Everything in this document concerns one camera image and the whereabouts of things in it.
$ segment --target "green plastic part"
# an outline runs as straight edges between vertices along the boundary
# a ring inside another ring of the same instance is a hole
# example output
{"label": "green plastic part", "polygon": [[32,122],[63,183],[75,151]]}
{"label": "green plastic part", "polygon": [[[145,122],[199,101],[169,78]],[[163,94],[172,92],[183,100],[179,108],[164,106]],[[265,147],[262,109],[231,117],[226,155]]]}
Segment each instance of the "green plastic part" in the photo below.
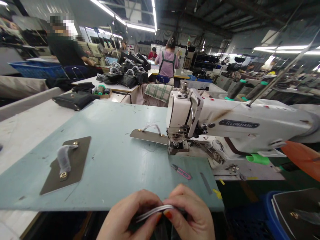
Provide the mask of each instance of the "green plastic part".
{"label": "green plastic part", "polygon": [[251,154],[251,155],[252,156],[246,156],[249,162],[259,163],[262,165],[268,165],[270,163],[270,160],[268,157],[263,157],[259,154]]}
{"label": "green plastic part", "polygon": [[231,98],[228,98],[228,97],[225,97],[224,99],[230,100],[230,101],[234,101],[234,99],[231,99]]}

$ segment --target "brand label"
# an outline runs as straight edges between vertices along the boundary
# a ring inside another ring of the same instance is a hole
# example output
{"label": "brand label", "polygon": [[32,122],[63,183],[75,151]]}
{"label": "brand label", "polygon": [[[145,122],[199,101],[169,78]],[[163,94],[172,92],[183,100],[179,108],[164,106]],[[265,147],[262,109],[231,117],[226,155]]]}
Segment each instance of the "brand label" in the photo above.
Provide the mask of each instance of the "brand label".
{"label": "brand label", "polygon": [[232,120],[224,119],[219,122],[219,125],[232,126],[232,127],[257,128],[257,127],[259,127],[260,124],[259,123],[232,121]]}

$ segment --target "pink shirt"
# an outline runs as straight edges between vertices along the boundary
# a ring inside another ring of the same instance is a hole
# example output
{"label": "pink shirt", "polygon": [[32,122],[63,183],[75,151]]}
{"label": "pink shirt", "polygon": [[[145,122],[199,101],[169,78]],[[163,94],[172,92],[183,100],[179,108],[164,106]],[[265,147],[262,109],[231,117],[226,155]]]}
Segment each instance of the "pink shirt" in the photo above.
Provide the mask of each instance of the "pink shirt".
{"label": "pink shirt", "polygon": [[[169,61],[173,61],[174,54],[175,54],[174,52],[167,52],[167,51],[163,52],[164,59],[169,60]],[[160,67],[161,66],[161,62],[162,62],[162,52],[159,53],[159,55],[157,56],[155,61],[157,61],[159,63],[159,67]],[[176,61],[175,61],[175,64],[174,64],[174,68],[177,69],[179,67],[180,67],[179,57],[176,56]],[[159,75],[162,75],[162,76],[165,76],[165,77],[168,77],[168,78],[173,78],[172,63],[163,62],[161,71],[159,72]]]}

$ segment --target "blue chair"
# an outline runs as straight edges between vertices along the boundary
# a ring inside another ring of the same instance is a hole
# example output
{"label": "blue chair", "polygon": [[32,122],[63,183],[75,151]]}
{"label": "blue chair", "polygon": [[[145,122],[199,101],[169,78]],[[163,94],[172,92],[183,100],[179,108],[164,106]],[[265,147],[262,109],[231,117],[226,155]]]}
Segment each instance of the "blue chair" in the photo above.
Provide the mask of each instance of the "blue chair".
{"label": "blue chair", "polygon": [[64,67],[64,71],[69,76],[69,78],[76,79],[77,81],[86,79],[85,75],[88,73],[88,69],[85,66],[66,66]]}
{"label": "blue chair", "polygon": [[168,82],[170,82],[170,78],[165,77],[165,76],[161,76],[161,75],[157,75],[157,81],[160,84],[167,84]]}

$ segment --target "black shirt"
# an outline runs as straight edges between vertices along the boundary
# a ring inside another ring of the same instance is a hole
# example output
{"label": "black shirt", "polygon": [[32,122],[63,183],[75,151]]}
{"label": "black shirt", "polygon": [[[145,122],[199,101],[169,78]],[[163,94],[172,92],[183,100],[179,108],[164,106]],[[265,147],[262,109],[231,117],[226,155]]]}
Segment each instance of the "black shirt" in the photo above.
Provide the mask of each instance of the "black shirt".
{"label": "black shirt", "polygon": [[88,57],[78,42],[71,37],[56,33],[48,34],[50,51],[57,57],[62,66],[85,66],[81,57]]}

